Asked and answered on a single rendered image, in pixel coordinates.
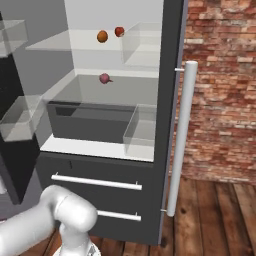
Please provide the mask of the clear door bin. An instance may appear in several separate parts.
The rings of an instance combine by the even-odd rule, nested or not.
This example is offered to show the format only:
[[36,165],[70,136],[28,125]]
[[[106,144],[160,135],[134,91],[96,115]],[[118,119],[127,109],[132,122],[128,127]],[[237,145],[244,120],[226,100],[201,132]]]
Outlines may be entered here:
[[31,140],[44,113],[40,95],[19,96],[0,121],[5,142]]
[[24,20],[0,21],[0,58],[6,58],[27,42]]
[[128,66],[158,68],[162,24],[139,22],[121,38],[123,63]]
[[123,135],[125,153],[136,159],[154,160],[155,105],[138,104]]

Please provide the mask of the glass fridge shelf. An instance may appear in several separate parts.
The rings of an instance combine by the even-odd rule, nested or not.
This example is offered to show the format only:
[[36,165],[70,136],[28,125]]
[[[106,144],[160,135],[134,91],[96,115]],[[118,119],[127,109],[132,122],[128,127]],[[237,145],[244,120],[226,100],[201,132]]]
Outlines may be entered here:
[[108,30],[108,40],[99,43],[97,40],[98,30],[75,30],[68,29],[51,36],[40,42],[27,46],[27,50],[47,51],[122,51],[121,38],[117,37],[113,30]]
[[102,84],[97,75],[79,74],[72,80],[61,81],[48,90],[46,102],[76,102],[103,105],[156,105],[158,79],[146,77],[112,76]]

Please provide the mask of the dark grey right fridge door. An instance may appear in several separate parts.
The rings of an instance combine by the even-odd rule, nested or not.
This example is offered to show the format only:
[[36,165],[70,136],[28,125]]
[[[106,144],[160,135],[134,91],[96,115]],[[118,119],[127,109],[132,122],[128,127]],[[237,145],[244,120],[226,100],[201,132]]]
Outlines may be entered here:
[[188,0],[164,0],[153,167],[151,245],[161,241]]

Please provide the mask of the purple round vegetable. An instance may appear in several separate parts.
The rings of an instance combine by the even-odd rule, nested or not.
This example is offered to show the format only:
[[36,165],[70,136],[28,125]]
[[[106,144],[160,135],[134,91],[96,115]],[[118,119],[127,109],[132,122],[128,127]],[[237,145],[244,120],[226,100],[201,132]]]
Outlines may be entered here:
[[107,84],[108,82],[111,82],[110,76],[107,73],[103,73],[99,76],[99,80],[103,84]]

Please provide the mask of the orange round fruit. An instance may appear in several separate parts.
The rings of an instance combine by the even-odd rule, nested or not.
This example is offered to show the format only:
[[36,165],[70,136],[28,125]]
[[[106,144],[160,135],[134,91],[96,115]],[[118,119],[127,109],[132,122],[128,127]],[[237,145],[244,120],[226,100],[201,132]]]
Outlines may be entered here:
[[108,40],[108,33],[105,30],[101,30],[97,34],[97,40],[99,43],[105,43]]

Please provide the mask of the dark grey fridge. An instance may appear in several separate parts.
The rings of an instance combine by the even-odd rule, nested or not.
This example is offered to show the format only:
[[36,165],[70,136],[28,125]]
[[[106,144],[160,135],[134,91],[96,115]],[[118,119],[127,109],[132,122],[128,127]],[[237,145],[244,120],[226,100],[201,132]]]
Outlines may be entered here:
[[[123,27],[125,32],[139,22],[156,22],[162,24],[163,0],[65,0],[68,29],[75,30],[113,30]],[[79,74],[97,75],[107,73],[110,76],[157,78],[159,87],[159,67],[128,66],[123,63],[122,51],[47,51],[47,53],[69,53],[73,68],[60,81],[72,80]],[[110,143],[79,139],[57,138],[53,135],[50,124],[48,137],[43,141],[41,153],[58,153],[112,161],[133,161],[149,163],[150,187],[146,196],[150,199],[150,219],[152,220],[153,161],[129,157],[125,153],[124,143]]]

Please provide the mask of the black left fridge door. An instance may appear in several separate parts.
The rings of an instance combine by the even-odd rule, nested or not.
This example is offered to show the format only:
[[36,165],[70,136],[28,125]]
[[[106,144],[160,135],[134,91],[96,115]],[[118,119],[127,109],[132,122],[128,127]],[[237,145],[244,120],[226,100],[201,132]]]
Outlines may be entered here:
[[[25,96],[14,59],[15,51],[0,58],[0,121],[15,100]],[[14,204],[23,201],[38,155],[35,133],[31,140],[15,142],[5,142],[0,133],[0,177]]]

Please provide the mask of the dark grey crisper drawer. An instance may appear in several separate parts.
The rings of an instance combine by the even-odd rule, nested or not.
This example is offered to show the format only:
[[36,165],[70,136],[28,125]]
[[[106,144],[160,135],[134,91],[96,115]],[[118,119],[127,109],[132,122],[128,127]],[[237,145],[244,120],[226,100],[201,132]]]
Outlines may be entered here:
[[134,106],[50,101],[47,104],[57,138],[122,143]]

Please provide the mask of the dark grey freezer drawer front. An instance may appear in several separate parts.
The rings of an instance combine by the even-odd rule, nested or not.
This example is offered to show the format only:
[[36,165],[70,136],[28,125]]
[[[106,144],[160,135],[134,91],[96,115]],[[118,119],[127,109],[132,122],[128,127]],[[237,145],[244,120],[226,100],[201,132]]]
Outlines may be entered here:
[[95,194],[97,197],[103,197],[113,194],[124,195],[130,191],[138,190],[56,181],[51,179],[51,175],[58,173],[59,175],[79,178],[131,184],[137,183],[143,186],[139,192],[146,195],[150,187],[148,174],[151,167],[152,165],[149,163],[112,161],[110,159],[42,152],[37,161],[36,170],[43,188],[49,185],[60,185],[82,197],[85,197],[87,194]]
[[89,231],[92,236],[135,243],[155,245],[158,241],[156,232],[151,233],[150,199],[139,191],[128,194],[113,194],[97,197],[87,194],[84,200],[90,202],[97,210],[131,215],[139,215],[141,221],[124,220],[98,216],[96,224]]

